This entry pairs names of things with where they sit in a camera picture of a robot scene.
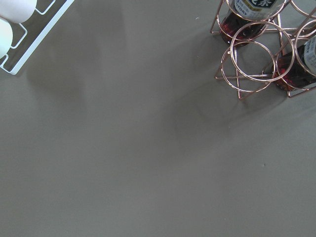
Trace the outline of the tea bottle dark red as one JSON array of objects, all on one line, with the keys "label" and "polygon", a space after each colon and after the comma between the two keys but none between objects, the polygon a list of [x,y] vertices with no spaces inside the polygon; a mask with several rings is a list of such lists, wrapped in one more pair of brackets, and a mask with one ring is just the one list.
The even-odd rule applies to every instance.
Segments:
[{"label": "tea bottle dark red", "polygon": [[233,0],[230,9],[220,23],[220,34],[226,43],[231,43],[233,36],[243,26],[254,21],[270,19],[280,8],[282,0]]}]

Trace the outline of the tea bottle in rack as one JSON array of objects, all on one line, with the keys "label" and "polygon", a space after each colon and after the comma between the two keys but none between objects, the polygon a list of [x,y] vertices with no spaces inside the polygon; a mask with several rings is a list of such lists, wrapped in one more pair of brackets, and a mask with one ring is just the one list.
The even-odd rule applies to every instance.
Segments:
[{"label": "tea bottle in rack", "polygon": [[[312,74],[316,74],[316,37],[312,37],[305,44],[299,46],[297,52],[302,64],[304,64]],[[277,66],[281,74],[287,70],[291,58],[292,53],[285,54],[279,58]],[[312,74],[305,71],[298,60],[295,59],[290,71],[283,77],[284,80],[276,80],[275,84],[285,91],[294,91],[296,90],[295,88],[303,88],[315,83],[316,76]]]}]

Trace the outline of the pale green cup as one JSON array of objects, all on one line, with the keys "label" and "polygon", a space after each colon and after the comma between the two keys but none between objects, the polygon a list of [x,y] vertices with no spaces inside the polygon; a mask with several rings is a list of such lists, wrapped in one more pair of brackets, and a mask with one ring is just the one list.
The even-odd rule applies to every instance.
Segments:
[{"label": "pale green cup", "polygon": [[13,40],[13,31],[10,23],[0,18],[0,57],[4,57],[9,51]]}]

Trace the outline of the white cup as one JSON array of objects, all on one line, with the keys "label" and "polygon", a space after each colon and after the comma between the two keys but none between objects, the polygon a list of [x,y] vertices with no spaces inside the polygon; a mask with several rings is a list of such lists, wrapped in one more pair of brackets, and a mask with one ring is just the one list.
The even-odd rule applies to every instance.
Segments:
[{"label": "white cup", "polygon": [[37,0],[0,0],[0,16],[12,23],[23,23],[35,11]]}]

